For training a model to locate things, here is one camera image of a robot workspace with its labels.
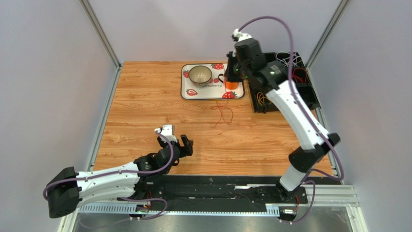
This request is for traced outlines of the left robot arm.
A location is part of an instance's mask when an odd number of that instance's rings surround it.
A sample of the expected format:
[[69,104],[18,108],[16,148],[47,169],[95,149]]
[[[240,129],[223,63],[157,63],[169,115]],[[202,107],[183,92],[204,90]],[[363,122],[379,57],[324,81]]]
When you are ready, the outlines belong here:
[[115,199],[152,204],[147,181],[169,173],[181,158],[193,155],[193,141],[186,135],[180,139],[158,135],[161,149],[140,156],[118,167],[77,172],[74,167],[60,171],[45,187],[43,197],[48,203],[50,218],[61,218],[86,204]]

